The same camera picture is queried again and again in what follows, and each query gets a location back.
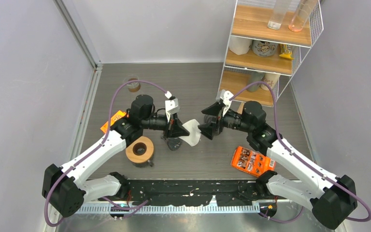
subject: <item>orange box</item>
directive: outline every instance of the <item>orange box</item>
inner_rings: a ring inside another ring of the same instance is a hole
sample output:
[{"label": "orange box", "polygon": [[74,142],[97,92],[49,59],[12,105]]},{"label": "orange box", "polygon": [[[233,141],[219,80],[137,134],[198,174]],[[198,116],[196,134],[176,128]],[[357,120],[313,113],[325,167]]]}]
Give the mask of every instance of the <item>orange box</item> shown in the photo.
[{"label": "orange box", "polygon": [[[123,112],[121,110],[117,111],[117,113],[115,113],[113,115],[113,117],[111,118],[110,126],[112,126],[117,120],[121,119],[124,116],[126,116],[126,112]],[[100,127],[100,130],[103,133],[106,133],[106,131],[107,131],[107,124],[108,124],[108,122],[106,122],[102,127]]]},{"label": "orange box", "polygon": [[275,161],[261,153],[239,146],[234,152],[231,166],[245,173],[259,177],[268,170],[274,171]]}]

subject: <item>floor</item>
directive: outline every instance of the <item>floor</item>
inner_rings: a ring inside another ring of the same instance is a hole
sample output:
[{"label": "floor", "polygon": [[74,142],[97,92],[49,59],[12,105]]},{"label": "floor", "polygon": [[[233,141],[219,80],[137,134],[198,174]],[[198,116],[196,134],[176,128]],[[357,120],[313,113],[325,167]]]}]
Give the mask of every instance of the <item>floor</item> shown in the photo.
[{"label": "floor", "polygon": [[[106,64],[103,67],[93,108],[90,114],[82,151],[94,144],[103,133],[100,127],[107,121],[110,100],[123,79],[130,74],[142,80],[161,85],[179,99],[181,111],[178,114],[184,123],[191,119],[203,122],[202,109],[215,102],[222,70],[222,63],[171,63],[171,64]],[[287,82],[282,76],[281,82]],[[123,89],[114,104],[114,110],[126,110],[138,94],[154,98],[156,108],[164,107],[165,97],[155,87],[142,84],[141,89],[131,93]],[[232,109],[237,110],[239,102]],[[267,122],[274,124],[273,109],[264,107]],[[277,102],[278,122],[281,134],[305,156],[311,157],[300,117],[295,106],[291,88],[286,88]],[[183,144],[179,150],[170,151],[161,132],[145,130],[155,146],[154,167],[137,168],[127,159],[126,154],[116,154],[101,166],[91,178],[104,177],[110,172],[119,172],[134,179],[250,179],[251,175],[231,167],[235,148],[239,145],[249,148],[246,133],[225,129],[213,141],[201,138],[195,146]],[[286,178],[296,179],[284,167],[276,164],[275,169]]]}]

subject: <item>yellow package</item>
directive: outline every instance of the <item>yellow package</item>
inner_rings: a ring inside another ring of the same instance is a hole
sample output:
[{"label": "yellow package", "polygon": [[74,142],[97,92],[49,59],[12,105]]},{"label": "yellow package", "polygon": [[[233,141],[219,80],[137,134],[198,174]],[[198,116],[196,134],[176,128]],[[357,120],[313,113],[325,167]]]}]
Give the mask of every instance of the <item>yellow package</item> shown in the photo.
[{"label": "yellow package", "polygon": [[282,58],[293,60],[291,45],[279,44],[281,46],[281,54],[279,55]]}]

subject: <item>wooden coaster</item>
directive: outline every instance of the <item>wooden coaster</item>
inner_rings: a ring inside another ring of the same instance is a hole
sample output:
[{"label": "wooden coaster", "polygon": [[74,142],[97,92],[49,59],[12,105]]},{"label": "wooden coaster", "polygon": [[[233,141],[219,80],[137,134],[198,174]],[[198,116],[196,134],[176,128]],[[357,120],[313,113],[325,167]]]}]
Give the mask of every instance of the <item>wooden coaster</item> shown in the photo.
[{"label": "wooden coaster", "polygon": [[153,142],[147,137],[140,137],[126,148],[126,156],[134,166],[142,167],[152,165],[154,153]]}]

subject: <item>white napkin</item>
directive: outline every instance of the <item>white napkin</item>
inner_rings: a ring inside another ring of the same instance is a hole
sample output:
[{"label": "white napkin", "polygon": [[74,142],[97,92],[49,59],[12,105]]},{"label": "white napkin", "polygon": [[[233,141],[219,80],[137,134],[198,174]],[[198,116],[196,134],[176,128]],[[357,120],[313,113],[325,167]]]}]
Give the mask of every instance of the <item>white napkin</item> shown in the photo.
[{"label": "white napkin", "polygon": [[195,146],[198,144],[201,138],[201,131],[198,129],[198,121],[192,119],[183,124],[183,127],[190,132],[189,136],[180,136],[179,138],[184,140],[190,146]]}]

